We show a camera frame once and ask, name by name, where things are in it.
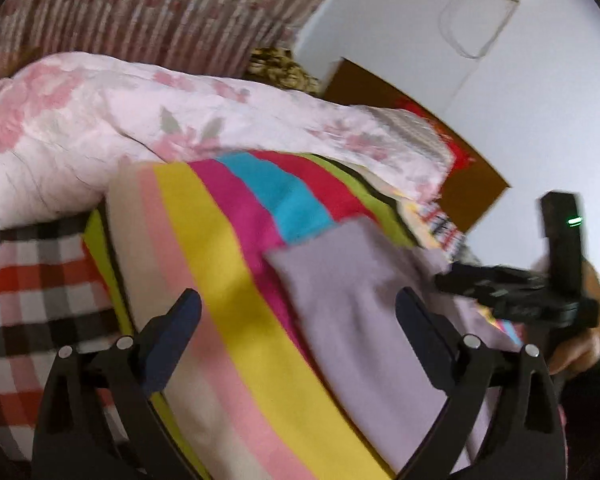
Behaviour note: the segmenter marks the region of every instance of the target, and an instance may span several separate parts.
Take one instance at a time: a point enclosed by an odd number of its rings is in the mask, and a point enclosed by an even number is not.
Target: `floral curtain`
[[[254,46],[289,45],[323,0],[6,0],[0,77],[81,50],[240,77]]]

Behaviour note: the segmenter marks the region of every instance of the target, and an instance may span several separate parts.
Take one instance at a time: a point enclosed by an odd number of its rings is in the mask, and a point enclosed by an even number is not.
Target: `wooden board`
[[[368,72],[364,68],[343,59],[333,79],[322,96],[323,99],[341,105],[368,105],[395,108],[400,98],[409,96]],[[438,127],[451,136],[475,162],[464,170],[449,176],[438,201],[449,218],[461,231],[468,231],[493,205],[509,184],[468,142],[427,112],[428,118],[438,122]]]

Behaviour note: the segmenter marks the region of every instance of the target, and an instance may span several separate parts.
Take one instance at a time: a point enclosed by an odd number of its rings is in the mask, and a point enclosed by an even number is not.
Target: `silver screw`
[[[525,352],[531,357],[538,357],[540,355],[540,349],[536,345],[526,345]]]
[[[131,348],[133,345],[134,339],[132,337],[129,337],[128,335],[125,335],[116,341],[116,346],[120,350],[126,350],[128,348]]]
[[[74,349],[70,346],[63,346],[58,350],[58,357],[61,359],[67,359],[72,353],[74,353]]]
[[[482,344],[482,341],[480,341],[480,338],[473,334],[468,334],[468,335],[464,336],[464,338],[462,338],[462,342],[464,343],[465,346],[472,348],[473,350],[477,350],[478,348],[480,348],[480,345]]]

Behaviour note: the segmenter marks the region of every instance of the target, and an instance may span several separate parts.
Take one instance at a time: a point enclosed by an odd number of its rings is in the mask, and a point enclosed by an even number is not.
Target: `floral comforter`
[[[435,197],[449,169],[362,109],[255,82],[56,54],[0,80],[0,229],[93,208],[131,161],[244,149],[364,166],[420,202]]]

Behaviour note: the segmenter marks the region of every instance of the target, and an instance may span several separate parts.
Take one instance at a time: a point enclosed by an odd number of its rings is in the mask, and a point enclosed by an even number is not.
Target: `gray cloth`
[[[448,266],[442,251],[394,246],[360,217],[317,238],[267,255],[297,311],[313,356],[336,398],[394,471],[410,459],[436,420],[446,395],[431,386],[395,317],[395,297],[410,286],[447,316],[461,335],[517,351],[471,300],[436,292],[432,276]],[[469,458],[484,437],[485,403],[467,443]],[[456,468],[467,466],[461,456]]]

